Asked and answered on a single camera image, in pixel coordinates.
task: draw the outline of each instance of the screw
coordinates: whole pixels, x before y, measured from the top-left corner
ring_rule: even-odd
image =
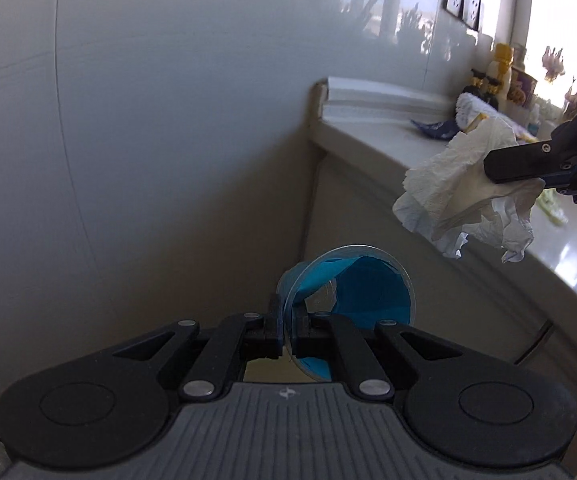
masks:
[[[360,392],[371,397],[386,395],[391,391],[391,385],[381,379],[367,379],[360,383]]]
[[[215,386],[208,381],[189,381],[183,390],[189,397],[206,397],[215,391]]]

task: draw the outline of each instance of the paper towel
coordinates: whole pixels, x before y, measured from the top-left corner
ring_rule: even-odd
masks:
[[[505,248],[503,262],[519,262],[533,241],[531,207],[544,181],[495,184],[484,169],[491,150],[516,145],[513,130],[498,118],[482,121],[468,135],[458,133],[446,150],[406,172],[406,192],[393,205],[393,213],[444,256],[459,258],[460,247],[472,235]]]
[[[532,136],[526,128],[520,126],[514,120],[502,114],[491,105],[486,104],[479,97],[468,92],[459,95],[455,104],[455,121],[462,131],[464,131],[471,121],[473,121],[473,119],[475,119],[480,113],[504,121],[511,127],[516,139],[521,139],[526,142],[535,142],[536,138]]]

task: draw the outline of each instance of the blue paper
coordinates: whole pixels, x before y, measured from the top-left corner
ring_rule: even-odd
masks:
[[[337,283],[332,312],[348,317],[358,328],[373,329],[380,319],[410,322],[408,287],[401,274],[382,260],[370,256],[327,260],[309,273],[298,296],[303,300],[332,279]],[[313,375],[331,380],[325,360],[308,357],[300,362]]]
[[[457,126],[457,123],[454,119],[449,119],[448,121],[441,121],[441,123],[433,124],[419,123],[418,121],[413,121],[411,119],[411,123],[417,126],[419,131],[421,131],[423,134],[433,139],[451,140],[460,131],[459,126]]]

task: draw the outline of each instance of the countertop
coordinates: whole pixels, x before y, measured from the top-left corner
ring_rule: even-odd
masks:
[[[406,170],[444,150],[447,142],[429,139],[408,120],[318,121],[313,141],[400,195]],[[577,205],[559,197],[569,222],[554,225],[534,206],[531,223],[535,240],[521,264],[499,262],[499,254],[469,242],[473,251],[526,294],[577,345]]]

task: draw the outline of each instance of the white towel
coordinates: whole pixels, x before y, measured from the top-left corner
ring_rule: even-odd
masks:
[[[446,150],[406,172],[406,192],[393,205],[393,213],[444,256],[459,258],[460,247],[472,235],[505,248],[503,262],[519,262],[533,241],[531,207],[544,181],[494,184],[484,170],[491,150],[516,145],[513,130],[497,118],[482,121],[468,135],[458,133]]]

